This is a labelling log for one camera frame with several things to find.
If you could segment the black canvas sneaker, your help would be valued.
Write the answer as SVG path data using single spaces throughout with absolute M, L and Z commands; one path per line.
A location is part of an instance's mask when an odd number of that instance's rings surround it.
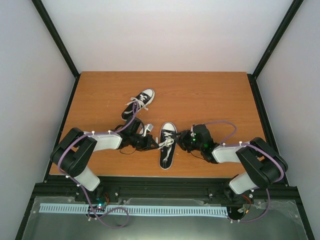
M 154 100 L 155 91 L 152 88 L 141 91 L 137 96 L 131 97 L 121 114 L 122 120 L 126 121 L 141 109 L 148 110 L 147 106 Z
M 165 122 L 160 130 L 160 158 L 159 166 L 163 170 L 168 170 L 173 164 L 173 157 L 176 149 L 174 135 L 177 133 L 176 126 L 172 122 Z

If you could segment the white lace of sneaker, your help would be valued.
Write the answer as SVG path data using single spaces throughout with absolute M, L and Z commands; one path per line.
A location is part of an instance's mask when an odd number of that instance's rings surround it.
M 176 147 L 175 140 L 172 135 L 175 133 L 173 130 L 162 130 L 160 132 L 160 159 L 159 163 L 163 169 L 168 169 L 173 161 L 173 155 Z
M 130 113 L 133 111 L 134 106 L 137 107 L 137 110 L 139 111 L 140 109 L 145 109 L 145 110 L 149 110 L 147 108 L 147 105 L 149 104 L 149 101 L 151 100 L 151 97 L 147 94 L 144 93 L 140 93 L 138 96 L 136 97 L 131 97 L 130 98 L 130 102 L 128 102 L 127 108 L 125 109 L 125 113 Z

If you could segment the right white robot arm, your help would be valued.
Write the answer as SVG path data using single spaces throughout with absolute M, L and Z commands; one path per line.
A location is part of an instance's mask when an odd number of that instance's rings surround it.
M 174 135 L 175 142 L 184 151 L 199 151 L 211 164 L 240 163 L 245 172 L 233 177 L 224 194 L 229 198 L 254 189 L 267 189 L 283 179 L 288 170 L 287 162 L 262 138 L 237 144 L 214 142 L 205 124 L 193 125 Z

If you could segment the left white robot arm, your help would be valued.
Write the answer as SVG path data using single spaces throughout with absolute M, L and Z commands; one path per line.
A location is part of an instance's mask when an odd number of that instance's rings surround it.
M 118 125 L 107 132 L 86 132 L 72 128 L 50 154 L 50 161 L 58 170 L 75 180 L 86 189 L 92 201 L 103 198 L 104 188 L 100 179 L 90 170 L 88 162 L 94 152 L 121 150 L 132 146 L 136 151 L 150 151 L 159 148 L 158 141 L 149 132 L 152 124 L 144 125 L 137 117 L 129 117 L 124 125 Z

